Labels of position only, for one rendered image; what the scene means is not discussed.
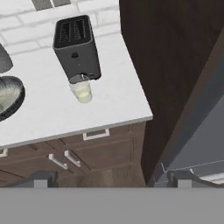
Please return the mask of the dark grey rounded object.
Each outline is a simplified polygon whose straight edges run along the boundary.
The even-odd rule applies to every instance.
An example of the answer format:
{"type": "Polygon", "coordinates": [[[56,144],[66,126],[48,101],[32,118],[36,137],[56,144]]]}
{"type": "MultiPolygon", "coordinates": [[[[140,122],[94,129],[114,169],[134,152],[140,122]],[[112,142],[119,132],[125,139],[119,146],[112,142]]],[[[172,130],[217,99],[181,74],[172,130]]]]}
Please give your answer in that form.
{"type": "Polygon", "coordinates": [[[0,43],[0,74],[4,74],[13,68],[13,62],[10,55],[0,43]]]}

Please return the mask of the glass of lemonade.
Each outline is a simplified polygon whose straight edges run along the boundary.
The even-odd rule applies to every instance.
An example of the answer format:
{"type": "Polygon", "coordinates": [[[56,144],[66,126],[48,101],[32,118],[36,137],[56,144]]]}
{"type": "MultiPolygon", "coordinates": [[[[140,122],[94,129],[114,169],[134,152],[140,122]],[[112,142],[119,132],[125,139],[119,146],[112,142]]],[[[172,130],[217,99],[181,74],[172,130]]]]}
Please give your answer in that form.
{"type": "Polygon", "coordinates": [[[69,87],[80,103],[88,103],[92,100],[90,79],[85,74],[78,74],[71,78],[69,87]]]}

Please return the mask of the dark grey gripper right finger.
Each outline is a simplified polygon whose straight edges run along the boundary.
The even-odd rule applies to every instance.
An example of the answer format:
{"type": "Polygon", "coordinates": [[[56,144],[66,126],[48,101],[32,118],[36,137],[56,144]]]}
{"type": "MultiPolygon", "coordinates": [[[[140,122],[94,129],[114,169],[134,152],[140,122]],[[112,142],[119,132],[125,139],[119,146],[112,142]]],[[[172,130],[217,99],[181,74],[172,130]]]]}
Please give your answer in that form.
{"type": "Polygon", "coordinates": [[[215,183],[202,180],[190,171],[168,171],[168,186],[177,188],[216,187],[215,183]]]}

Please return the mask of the dark grey ice bowl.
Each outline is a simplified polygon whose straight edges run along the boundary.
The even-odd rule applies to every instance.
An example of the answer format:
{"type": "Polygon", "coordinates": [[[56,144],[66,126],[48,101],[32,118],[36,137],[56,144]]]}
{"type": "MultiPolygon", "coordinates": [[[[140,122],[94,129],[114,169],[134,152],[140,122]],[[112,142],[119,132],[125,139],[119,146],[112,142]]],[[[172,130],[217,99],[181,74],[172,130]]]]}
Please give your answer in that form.
{"type": "Polygon", "coordinates": [[[25,99],[24,83],[16,76],[0,76],[0,122],[15,114],[25,99]]]}

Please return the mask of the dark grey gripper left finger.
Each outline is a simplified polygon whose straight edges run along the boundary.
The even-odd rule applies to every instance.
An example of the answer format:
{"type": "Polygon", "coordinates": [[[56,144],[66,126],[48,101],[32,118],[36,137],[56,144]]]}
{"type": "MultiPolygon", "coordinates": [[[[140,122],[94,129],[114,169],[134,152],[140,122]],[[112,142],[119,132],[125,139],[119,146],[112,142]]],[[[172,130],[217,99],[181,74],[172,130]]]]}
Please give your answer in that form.
{"type": "Polygon", "coordinates": [[[26,181],[17,184],[17,187],[50,188],[58,186],[56,171],[35,171],[26,181]]]}

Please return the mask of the dark wooden fridge side panel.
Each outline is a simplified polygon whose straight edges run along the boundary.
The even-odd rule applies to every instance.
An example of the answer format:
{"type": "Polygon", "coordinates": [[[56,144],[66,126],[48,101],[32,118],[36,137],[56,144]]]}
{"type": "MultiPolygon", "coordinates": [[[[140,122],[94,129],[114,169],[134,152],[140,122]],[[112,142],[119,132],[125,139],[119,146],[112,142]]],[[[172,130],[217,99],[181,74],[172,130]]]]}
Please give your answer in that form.
{"type": "Polygon", "coordinates": [[[208,114],[203,94],[219,62],[224,0],[119,0],[121,31],[150,104],[146,183],[170,165],[208,114]]]}

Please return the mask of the grey wall outlet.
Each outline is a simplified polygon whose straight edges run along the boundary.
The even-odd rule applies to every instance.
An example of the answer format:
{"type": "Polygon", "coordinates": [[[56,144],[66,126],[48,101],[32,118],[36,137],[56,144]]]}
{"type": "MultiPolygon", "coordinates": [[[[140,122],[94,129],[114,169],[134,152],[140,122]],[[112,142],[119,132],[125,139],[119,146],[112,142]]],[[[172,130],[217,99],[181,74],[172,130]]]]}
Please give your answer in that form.
{"type": "Polygon", "coordinates": [[[52,0],[54,7],[60,7],[71,4],[71,0],[52,0]]]}
{"type": "Polygon", "coordinates": [[[31,0],[37,11],[51,9],[53,6],[50,0],[31,0]]]}

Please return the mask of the black two-slot toaster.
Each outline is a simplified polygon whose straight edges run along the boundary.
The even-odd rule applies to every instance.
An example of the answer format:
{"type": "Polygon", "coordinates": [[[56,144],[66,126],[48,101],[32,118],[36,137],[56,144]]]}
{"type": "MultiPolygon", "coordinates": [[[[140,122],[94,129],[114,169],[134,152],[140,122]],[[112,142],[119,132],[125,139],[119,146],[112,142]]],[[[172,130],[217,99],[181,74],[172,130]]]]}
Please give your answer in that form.
{"type": "Polygon", "coordinates": [[[89,15],[59,20],[55,25],[52,49],[67,79],[84,74],[90,80],[102,76],[89,15]]]}

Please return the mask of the brown wooden cupboard door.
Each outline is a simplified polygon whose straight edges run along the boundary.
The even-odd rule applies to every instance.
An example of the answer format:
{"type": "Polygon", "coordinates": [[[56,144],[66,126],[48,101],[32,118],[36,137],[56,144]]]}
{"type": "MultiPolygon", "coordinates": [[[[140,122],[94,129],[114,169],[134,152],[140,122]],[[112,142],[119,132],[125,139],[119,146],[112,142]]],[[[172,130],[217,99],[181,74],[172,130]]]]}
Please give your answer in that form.
{"type": "Polygon", "coordinates": [[[47,156],[35,157],[27,160],[20,160],[15,163],[0,164],[0,187],[16,184],[19,181],[27,180],[34,172],[49,171],[57,172],[59,179],[71,178],[82,175],[83,171],[69,160],[61,152],[54,152],[54,156],[63,164],[67,164],[68,170],[64,170],[47,156]]]}
{"type": "Polygon", "coordinates": [[[85,173],[78,187],[145,187],[132,137],[97,145],[69,145],[65,151],[80,160],[85,173]]]}

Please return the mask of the grey fridge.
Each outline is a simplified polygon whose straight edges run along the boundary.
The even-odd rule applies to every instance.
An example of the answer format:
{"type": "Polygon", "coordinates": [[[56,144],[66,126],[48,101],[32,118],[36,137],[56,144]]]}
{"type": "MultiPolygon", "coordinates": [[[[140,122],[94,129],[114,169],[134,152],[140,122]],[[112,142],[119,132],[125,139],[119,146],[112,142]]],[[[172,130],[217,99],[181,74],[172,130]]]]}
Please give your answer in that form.
{"type": "Polygon", "coordinates": [[[224,29],[165,146],[149,186],[164,186],[169,171],[204,171],[224,163],[224,29]]]}

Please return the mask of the brown wooden drawer front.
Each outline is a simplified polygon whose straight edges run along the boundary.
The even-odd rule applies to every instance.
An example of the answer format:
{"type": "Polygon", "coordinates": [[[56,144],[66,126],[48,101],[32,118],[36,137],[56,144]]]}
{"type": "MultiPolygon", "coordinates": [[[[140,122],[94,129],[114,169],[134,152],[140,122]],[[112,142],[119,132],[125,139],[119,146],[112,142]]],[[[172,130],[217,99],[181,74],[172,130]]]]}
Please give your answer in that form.
{"type": "Polygon", "coordinates": [[[36,157],[47,156],[57,152],[48,142],[31,143],[8,149],[6,157],[0,157],[0,165],[15,163],[20,160],[27,160],[36,157]]]}
{"type": "MultiPolygon", "coordinates": [[[[133,124],[117,126],[114,128],[108,128],[110,132],[110,136],[97,138],[94,140],[83,141],[82,134],[62,137],[60,139],[61,143],[64,146],[68,145],[97,145],[97,144],[105,144],[109,143],[112,140],[122,140],[129,137],[136,136],[139,133],[145,132],[146,122],[137,122],[133,124]]],[[[101,134],[105,129],[100,129],[96,131],[87,132],[89,136],[94,134],[101,134]]]]}

